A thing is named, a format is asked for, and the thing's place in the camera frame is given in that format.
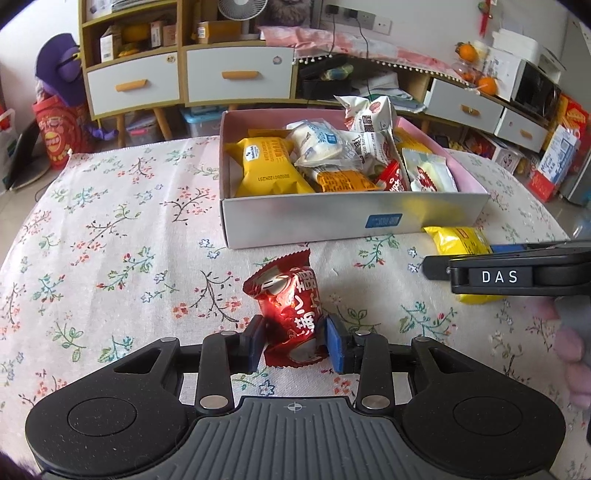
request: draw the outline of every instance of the orange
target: orange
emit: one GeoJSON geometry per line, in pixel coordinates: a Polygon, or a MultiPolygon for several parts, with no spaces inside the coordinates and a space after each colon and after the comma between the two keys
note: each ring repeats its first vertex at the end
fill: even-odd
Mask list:
{"type": "Polygon", "coordinates": [[[478,80],[478,89],[487,95],[496,95],[496,80],[493,77],[482,77],[478,80]]]}
{"type": "Polygon", "coordinates": [[[478,52],[469,43],[459,43],[456,46],[456,53],[462,60],[472,63],[478,59],[478,52]]]}

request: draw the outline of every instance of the cardboard box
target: cardboard box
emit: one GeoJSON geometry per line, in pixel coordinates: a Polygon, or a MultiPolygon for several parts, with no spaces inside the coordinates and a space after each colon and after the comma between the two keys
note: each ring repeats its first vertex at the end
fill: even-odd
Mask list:
{"type": "Polygon", "coordinates": [[[238,41],[242,34],[242,25],[234,20],[199,22],[197,25],[197,43],[221,43],[238,41]]]}
{"type": "Polygon", "coordinates": [[[561,94],[558,100],[558,108],[556,109],[556,115],[550,122],[548,128],[548,134],[544,140],[542,150],[547,150],[552,140],[554,132],[559,125],[567,129],[574,131],[574,134],[578,139],[582,139],[587,130],[587,122],[589,121],[589,114],[575,102],[571,97],[561,94]]]}
{"type": "Polygon", "coordinates": [[[100,61],[114,60],[121,53],[123,41],[121,40],[121,27],[111,25],[100,38],[100,61]]]}
{"type": "Polygon", "coordinates": [[[489,195],[446,150],[403,118],[398,126],[445,157],[459,193],[337,192],[232,198],[242,169],[224,145],[248,129],[277,129],[323,118],[346,130],[345,112],[322,109],[257,109],[225,112],[220,138],[220,212],[228,248],[420,232],[423,226],[473,225],[489,195]]]}
{"type": "Polygon", "coordinates": [[[166,25],[162,29],[162,41],[165,47],[172,47],[177,44],[177,24],[166,25]]]}
{"type": "Polygon", "coordinates": [[[492,160],[511,174],[523,157],[517,147],[474,131],[466,137],[465,146],[472,153],[492,160]]]}
{"type": "Polygon", "coordinates": [[[542,201],[550,200],[569,171],[580,141],[562,125],[556,128],[528,188],[542,201]]]}
{"type": "Polygon", "coordinates": [[[163,46],[163,28],[164,22],[162,20],[158,20],[150,24],[150,44],[152,48],[163,46]]]}

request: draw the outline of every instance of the red snack wrapper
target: red snack wrapper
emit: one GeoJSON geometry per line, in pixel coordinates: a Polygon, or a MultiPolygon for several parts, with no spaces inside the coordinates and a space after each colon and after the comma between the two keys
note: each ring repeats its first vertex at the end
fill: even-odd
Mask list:
{"type": "Polygon", "coordinates": [[[406,192],[398,160],[392,160],[376,179],[375,184],[386,192],[406,192]]]}
{"type": "Polygon", "coordinates": [[[267,320],[265,363],[269,367],[302,367],[327,357],[314,336],[322,319],[310,250],[268,263],[244,282],[244,293],[258,300],[267,320]]]}

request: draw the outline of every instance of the yellow package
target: yellow package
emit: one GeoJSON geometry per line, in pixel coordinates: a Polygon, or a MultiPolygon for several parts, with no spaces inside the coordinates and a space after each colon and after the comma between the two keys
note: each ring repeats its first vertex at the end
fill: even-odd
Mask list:
{"type": "Polygon", "coordinates": [[[308,168],[307,175],[320,185],[323,192],[370,192],[379,190],[370,179],[357,170],[345,170],[334,165],[308,168]]]}
{"type": "MultiPolygon", "coordinates": [[[[424,230],[431,235],[439,255],[485,255],[492,249],[482,232],[471,226],[441,227],[426,226],[424,230]]],[[[499,295],[470,295],[462,293],[458,300],[468,305],[480,305],[502,299],[499,295]]]]}
{"type": "Polygon", "coordinates": [[[395,127],[392,131],[394,132],[394,144],[399,152],[401,152],[403,148],[409,148],[418,152],[433,153],[421,142],[415,140],[406,130],[400,127],[395,127]]]}
{"type": "Polygon", "coordinates": [[[235,197],[314,193],[289,160],[292,142],[278,137],[244,138],[225,148],[244,170],[235,197]]]}

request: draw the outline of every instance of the snack packet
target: snack packet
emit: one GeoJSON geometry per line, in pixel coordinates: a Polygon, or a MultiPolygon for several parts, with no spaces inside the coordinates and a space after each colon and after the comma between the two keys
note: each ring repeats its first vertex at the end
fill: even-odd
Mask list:
{"type": "Polygon", "coordinates": [[[314,193],[289,160],[293,144],[277,137],[244,138],[226,151],[244,169],[235,197],[314,193]]]}
{"type": "Polygon", "coordinates": [[[452,172],[446,160],[433,153],[402,149],[413,192],[457,192],[452,172]]]}
{"type": "Polygon", "coordinates": [[[369,178],[380,175],[394,159],[390,143],[382,132],[347,132],[339,130],[340,136],[348,141],[360,156],[362,172],[369,178]]]}
{"type": "Polygon", "coordinates": [[[404,167],[398,160],[392,160],[386,169],[379,175],[375,181],[380,190],[386,192],[407,192],[408,179],[404,173],[404,167]]]}
{"type": "Polygon", "coordinates": [[[296,167],[318,167],[327,164],[327,160],[358,160],[361,164],[352,145],[324,120],[303,120],[287,127],[293,127],[287,139],[295,145],[296,167]]]}
{"type": "MultiPolygon", "coordinates": [[[[491,246],[476,228],[426,226],[424,230],[431,235],[439,255],[485,255],[491,254],[491,246]]],[[[489,301],[500,300],[499,295],[457,295],[458,300],[468,305],[480,305],[489,301]]]]}
{"type": "Polygon", "coordinates": [[[306,168],[306,175],[311,177],[323,192],[370,192],[379,190],[370,179],[354,168],[336,165],[320,165],[306,168]]]}
{"type": "Polygon", "coordinates": [[[335,98],[345,107],[345,125],[352,132],[390,131],[396,125],[396,111],[385,95],[375,100],[358,96],[335,98]]]}
{"type": "Polygon", "coordinates": [[[415,140],[405,129],[395,127],[393,132],[394,145],[396,145],[399,152],[401,152],[403,148],[410,148],[411,150],[416,150],[418,152],[433,153],[421,142],[415,140]]]}
{"type": "Polygon", "coordinates": [[[316,340],[323,315],[310,250],[273,260],[246,280],[242,289],[258,300],[267,321],[268,367],[303,367],[328,356],[316,340]]]}

